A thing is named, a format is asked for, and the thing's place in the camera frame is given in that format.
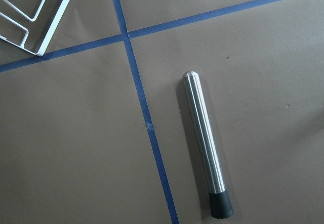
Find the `steel muddler black tip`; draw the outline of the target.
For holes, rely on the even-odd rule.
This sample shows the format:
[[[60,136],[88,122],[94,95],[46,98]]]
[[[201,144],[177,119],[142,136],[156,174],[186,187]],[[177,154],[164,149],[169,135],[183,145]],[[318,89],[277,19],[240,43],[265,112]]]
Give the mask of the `steel muddler black tip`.
[[[207,178],[211,217],[226,219],[233,216],[234,210],[227,193],[200,76],[195,71],[187,71],[183,82]]]

